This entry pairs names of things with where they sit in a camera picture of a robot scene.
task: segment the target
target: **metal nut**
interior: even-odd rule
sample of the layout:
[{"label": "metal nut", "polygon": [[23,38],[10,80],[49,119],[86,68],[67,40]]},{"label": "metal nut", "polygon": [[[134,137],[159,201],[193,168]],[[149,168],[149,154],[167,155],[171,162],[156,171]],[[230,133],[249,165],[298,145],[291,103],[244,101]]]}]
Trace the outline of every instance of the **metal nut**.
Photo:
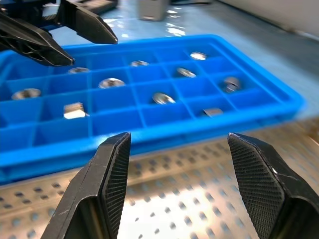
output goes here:
[{"label": "metal nut", "polygon": [[194,51],[190,54],[191,58],[194,60],[201,60],[204,61],[207,58],[207,55],[198,51]]},{"label": "metal nut", "polygon": [[236,77],[227,77],[224,82],[226,84],[225,92],[227,93],[241,89],[241,83]]},{"label": "metal nut", "polygon": [[147,66],[148,63],[146,61],[132,61],[131,66]]},{"label": "metal nut", "polygon": [[105,89],[109,87],[114,87],[114,86],[123,86],[125,83],[119,79],[116,78],[108,78],[99,83],[99,88]]},{"label": "metal nut", "polygon": [[191,78],[196,77],[195,73],[182,67],[178,67],[177,72],[181,74],[182,76],[191,77]]},{"label": "metal nut", "polygon": [[155,101],[155,103],[159,104],[159,105],[166,105],[168,103],[176,103],[175,100],[168,96],[167,94],[161,93],[161,92],[156,92],[153,95],[153,100]]},{"label": "metal nut", "polygon": [[204,111],[204,114],[209,116],[209,117],[220,115],[220,114],[224,113],[220,108],[211,108],[211,109],[206,109],[203,111]]},{"label": "metal nut", "polygon": [[23,100],[27,98],[35,98],[41,95],[41,90],[35,88],[27,88],[23,89],[22,91],[15,92],[12,95],[13,100]]},{"label": "metal nut", "polygon": [[81,102],[64,106],[64,117],[66,119],[83,118],[87,115],[88,114],[84,112],[83,104]]},{"label": "metal nut", "polygon": [[85,67],[75,67],[75,68],[72,68],[68,71],[68,73],[70,74],[76,74],[76,73],[80,73],[80,72],[88,72],[89,69],[88,68],[85,68]]}]

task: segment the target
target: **blue plastic tray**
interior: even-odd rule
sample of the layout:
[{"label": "blue plastic tray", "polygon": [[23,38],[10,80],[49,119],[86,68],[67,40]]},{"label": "blue plastic tray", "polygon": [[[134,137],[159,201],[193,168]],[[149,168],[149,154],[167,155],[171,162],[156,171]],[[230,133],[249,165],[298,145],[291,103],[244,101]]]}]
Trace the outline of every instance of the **blue plastic tray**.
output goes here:
[{"label": "blue plastic tray", "polygon": [[[215,35],[140,40],[119,45],[65,48],[73,67],[45,67],[11,51],[0,54],[0,183],[84,165],[107,137],[132,132],[132,154],[172,147],[230,131],[290,119],[303,103],[299,94]],[[207,54],[204,61],[190,53]],[[148,66],[131,67],[135,60]],[[197,77],[176,74],[177,67]],[[242,89],[228,94],[224,79],[235,76]],[[119,78],[122,87],[98,88]],[[37,88],[42,96],[11,100],[13,93]],[[176,104],[157,105],[155,92]],[[81,102],[84,118],[64,119],[66,104]],[[203,109],[224,114],[209,118]]]}]

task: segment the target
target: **blue ice cube tray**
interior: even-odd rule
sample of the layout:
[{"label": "blue ice cube tray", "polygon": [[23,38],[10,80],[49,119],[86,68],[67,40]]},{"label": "blue ice cube tray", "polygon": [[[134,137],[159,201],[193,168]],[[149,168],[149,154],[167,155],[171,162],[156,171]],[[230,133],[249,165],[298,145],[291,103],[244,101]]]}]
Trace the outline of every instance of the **blue ice cube tray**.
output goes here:
[{"label": "blue ice cube tray", "polygon": [[[65,50],[75,57],[72,67],[0,54],[0,184],[83,166],[102,141],[119,132],[132,133],[132,154],[138,154],[291,119],[303,104],[294,90],[215,35]],[[195,51],[206,60],[192,59]],[[136,60],[149,65],[131,66]],[[90,71],[68,73],[73,67]],[[196,77],[179,75],[178,67]],[[224,91],[229,76],[242,85],[231,94]],[[106,78],[125,85],[100,89]],[[11,99],[26,88],[41,90],[41,96]],[[155,92],[176,103],[154,103]],[[76,102],[87,116],[65,119],[64,106]],[[210,108],[223,114],[208,117],[203,109]]]}]

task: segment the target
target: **perforated steel table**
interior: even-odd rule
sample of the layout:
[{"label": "perforated steel table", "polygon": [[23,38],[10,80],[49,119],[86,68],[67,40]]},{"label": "perforated steel table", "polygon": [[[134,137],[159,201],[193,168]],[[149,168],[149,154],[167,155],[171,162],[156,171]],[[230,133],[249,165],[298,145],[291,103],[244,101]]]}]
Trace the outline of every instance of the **perforated steel table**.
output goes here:
[{"label": "perforated steel table", "polygon": [[[319,194],[319,118],[246,134],[272,144]],[[40,238],[78,170],[0,188],[0,238]],[[119,239],[257,239],[226,138],[133,157]]]}]

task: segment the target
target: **shiny metal piece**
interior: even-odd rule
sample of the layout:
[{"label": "shiny metal piece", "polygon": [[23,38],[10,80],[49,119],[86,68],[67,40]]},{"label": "shiny metal piece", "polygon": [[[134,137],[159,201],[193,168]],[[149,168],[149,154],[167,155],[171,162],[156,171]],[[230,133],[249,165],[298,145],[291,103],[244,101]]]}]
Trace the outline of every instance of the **shiny metal piece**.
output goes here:
[{"label": "shiny metal piece", "polygon": [[[319,194],[319,145],[308,136],[309,125],[313,119],[245,134],[270,143]],[[77,172],[1,187],[0,238],[39,239]],[[226,136],[131,158],[118,239],[139,237],[258,239],[238,192]]]},{"label": "shiny metal piece", "polygon": [[182,76],[191,77],[191,78],[196,77],[195,73],[182,67],[178,67],[177,72],[181,74]]},{"label": "shiny metal piece", "polygon": [[13,100],[23,100],[27,98],[39,97],[40,95],[41,95],[41,90],[36,88],[27,88],[22,91],[15,92],[11,98]]},{"label": "shiny metal piece", "polygon": [[108,78],[99,83],[99,88],[105,89],[109,87],[123,86],[123,85],[125,85],[124,81],[121,81],[116,78]]},{"label": "shiny metal piece", "polygon": [[64,106],[64,117],[66,119],[83,118],[87,114],[84,112],[83,104],[77,102]]},{"label": "shiny metal piece", "polygon": [[225,92],[227,93],[232,93],[241,89],[241,83],[236,77],[227,77],[224,82],[226,84]]},{"label": "shiny metal piece", "polygon": [[221,115],[224,113],[220,108],[211,108],[211,109],[206,109],[203,111],[204,111],[204,114],[209,116],[209,117]]},{"label": "shiny metal piece", "polygon": [[131,66],[147,66],[148,63],[146,61],[133,61]]},{"label": "shiny metal piece", "polygon": [[80,72],[88,72],[89,69],[88,68],[85,68],[85,67],[75,67],[75,68],[72,68],[68,71],[68,73],[70,74],[76,74],[76,73],[80,73]]},{"label": "shiny metal piece", "polygon": [[194,60],[201,60],[204,61],[207,58],[207,55],[198,51],[194,51],[190,54],[191,58]]},{"label": "shiny metal piece", "polygon": [[155,103],[159,104],[159,105],[165,105],[165,104],[169,104],[169,103],[175,103],[175,100],[168,96],[167,94],[161,93],[161,92],[156,92],[153,95],[153,100],[155,101]]}]

